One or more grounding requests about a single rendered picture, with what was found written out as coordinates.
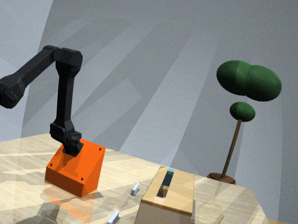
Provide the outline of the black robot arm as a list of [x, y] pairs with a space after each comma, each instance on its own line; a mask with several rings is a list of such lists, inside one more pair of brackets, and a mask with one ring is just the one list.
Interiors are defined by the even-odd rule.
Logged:
[[15, 107], [23, 97], [25, 88], [54, 61], [59, 83], [57, 115], [55, 121], [50, 124], [50, 135], [63, 144], [64, 153], [76, 157], [84, 145], [80, 142], [81, 133], [75, 130], [70, 119], [73, 83], [83, 61], [80, 51], [44, 46], [19, 70], [0, 79], [0, 105], [10, 109]]

